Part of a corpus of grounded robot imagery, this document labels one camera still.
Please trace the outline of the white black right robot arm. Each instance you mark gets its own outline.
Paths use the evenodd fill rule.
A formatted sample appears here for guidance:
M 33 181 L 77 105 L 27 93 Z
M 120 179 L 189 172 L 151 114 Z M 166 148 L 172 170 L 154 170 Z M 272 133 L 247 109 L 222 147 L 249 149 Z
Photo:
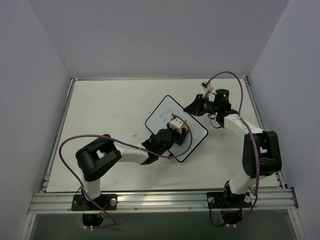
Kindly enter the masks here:
M 222 193 L 223 203 L 232 207 L 240 201 L 240 195 L 252 187 L 253 193 L 257 194 L 260 179 L 280 171 L 282 160 L 277 133 L 245 121 L 239 110 L 232 109 L 229 95 L 229 90 L 217 89 L 211 101 L 205 94 L 198 94 L 183 111 L 197 117 L 214 115 L 221 128 L 229 130 L 243 141 L 242 168 L 238 175 L 227 181 Z

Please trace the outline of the small black-framed whiteboard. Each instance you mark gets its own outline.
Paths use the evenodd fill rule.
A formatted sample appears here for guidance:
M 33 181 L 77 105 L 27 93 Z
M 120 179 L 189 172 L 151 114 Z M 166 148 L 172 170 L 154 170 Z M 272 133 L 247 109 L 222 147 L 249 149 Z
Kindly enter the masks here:
M 149 153 L 145 165 L 151 164 L 166 151 L 170 159 L 182 163 L 207 137 L 208 130 L 170 95 L 166 95 L 145 121 L 151 136 L 142 145 L 156 155 Z

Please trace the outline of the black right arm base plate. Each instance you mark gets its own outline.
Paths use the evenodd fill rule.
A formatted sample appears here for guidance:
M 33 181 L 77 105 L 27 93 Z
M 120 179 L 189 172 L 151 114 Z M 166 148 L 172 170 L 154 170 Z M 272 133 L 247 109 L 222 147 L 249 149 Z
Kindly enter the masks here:
M 252 207 L 252 201 L 249 193 L 229 194 L 222 191 L 213 191 L 206 193 L 207 206 L 212 209 L 240 209 Z

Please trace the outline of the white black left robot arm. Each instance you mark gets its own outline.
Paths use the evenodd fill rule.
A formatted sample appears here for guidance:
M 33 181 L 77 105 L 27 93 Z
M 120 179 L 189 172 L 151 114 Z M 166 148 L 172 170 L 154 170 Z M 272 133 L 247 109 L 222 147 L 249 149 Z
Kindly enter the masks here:
M 90 210 L 95 210 L 101 203 L 101 182 L 104 176 L 118 162 L 150 165 L 173 145 L 182 145 L 189 128 L 170 127 L 160 129 L 149 139 L 133 148 L 115 144 L 113 140 L 97 138 L 82 147 L 75 154 L 77 165 L 81 169 L 84 184 L 83 204 Z

